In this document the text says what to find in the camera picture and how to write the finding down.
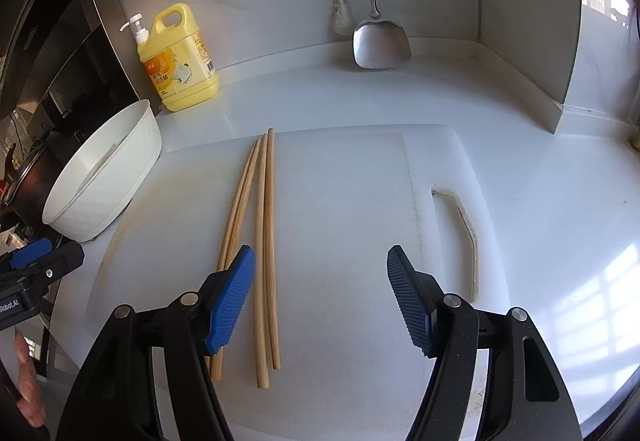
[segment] wooden chopstick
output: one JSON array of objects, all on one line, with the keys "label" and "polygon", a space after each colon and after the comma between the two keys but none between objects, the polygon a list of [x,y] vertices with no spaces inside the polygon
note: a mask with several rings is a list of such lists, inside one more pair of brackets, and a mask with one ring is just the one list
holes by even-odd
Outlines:
[{"label": "wooden chopstick", "polygon": [[258,389],[269,388],[267,350],[264,338],[264,188],[267,171],[267,137],[260,137],[258,164],[258,203],[255,212],[255,279],[254,279],[254,339],[255,379]]},{"label": "wooden chopstick", "polygon": [[[238,188],[236,188],[234,202],[231,205],[229,218],[226,222],[227,229],[225,230],[225,237],[222,241],[223,247],[220,248],[220,255],[218,257],[218,271],[221,270],[220,265],[223,266],[223,269],[228,268],[233,262],[234,257],[238,253],[238,244],[240,242],[242,224],[244,223],[244,214],[246,213],[246,206],[249,202],[251,185],[254,181],[255,164],[258,159],[260,140],[261,138],[257,139],[254,142],[251,152],[249,153],[249,156],[247,156],[247,159],[244,163],[244,169],[242,170],[242,175],[240,176],[240,180],[238,182]],[[223,347],[220,347],[220,350],[213,356],[213,360],[209,363],[209,376],[214,381],[220,381],[220,379],[222,379],[222,360]]]},{"label": "wooden chopstick", "polygon": [[276,300],[276,250],[273,229],[273,159],[274,130],[267,137],[266,185],[264,191],[264,277],[267,289],[267,318],[271,344],[271,364],[274,370],[282,367],[280,361],[280,339],[278,335],[278,306]]}]

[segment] bottle handle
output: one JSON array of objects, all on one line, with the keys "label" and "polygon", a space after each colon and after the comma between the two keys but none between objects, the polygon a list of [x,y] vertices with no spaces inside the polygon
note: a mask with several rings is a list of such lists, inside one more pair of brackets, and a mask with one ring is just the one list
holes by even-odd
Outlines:
[{"label": "bottle handle", "polygon": [[177,4],[173,4],[166,9],[163,9],[160,13],[158,13],[154,17],[154,24],[153,24],[154,33],[160,34],[162,31],[166,29],[166,26],[164,25],[164,19],[167,18],[172,13],[180,14],[180,22],[178,23],[178,26],[185,26],[187,24],[187,20],[189,19],[189,17],[193,17],[193,15],[191,15],[191,9],[189,8],[189,6],[187,6],[183,2],[178,2]]}]

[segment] countertop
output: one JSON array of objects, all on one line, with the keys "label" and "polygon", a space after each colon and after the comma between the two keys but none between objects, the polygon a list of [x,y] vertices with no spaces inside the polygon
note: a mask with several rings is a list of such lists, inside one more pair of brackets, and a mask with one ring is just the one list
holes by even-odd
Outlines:
[{"label": "countertop", "polygon": [[[224,85],[158,116],[162,153],[231,138],[364,124],[446,124],[458,133],[494,222],[511,304],[541,331],[578,419],[638,367],[640,158],[607,138],[554,136],[474,58],[414,58],[392,71],[321,65]],[[120,217],[83,244],[51,330],[78,365],[95,337],[84,311]]]}]

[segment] pot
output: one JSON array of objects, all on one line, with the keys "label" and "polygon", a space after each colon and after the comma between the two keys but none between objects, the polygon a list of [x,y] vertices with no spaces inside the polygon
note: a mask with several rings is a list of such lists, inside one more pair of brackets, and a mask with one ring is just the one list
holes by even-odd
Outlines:
[{"label": "pot", "polygon": [[42,211],[49,192],[62,172],[62,162],[44,142],[34,148],[20,168],[14,168],[15,143],[4,160],[4,181],[8,184],[0,199],[0,216],[11,211],[28,227],[42,225]]}]

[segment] human hand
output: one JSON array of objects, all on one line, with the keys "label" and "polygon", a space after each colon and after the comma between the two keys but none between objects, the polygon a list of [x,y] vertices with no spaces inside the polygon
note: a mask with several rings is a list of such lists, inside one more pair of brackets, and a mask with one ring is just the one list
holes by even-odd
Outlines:
[{"label": "human hand", "polygon": [[36,379],[36,368],[29,356],[29,345],[19,331],[15,331],[15,354],[18,357],[18,391],[22,399],[16,404],[18,409],[35,428],[44,425],[47,413],[41,401]]}]

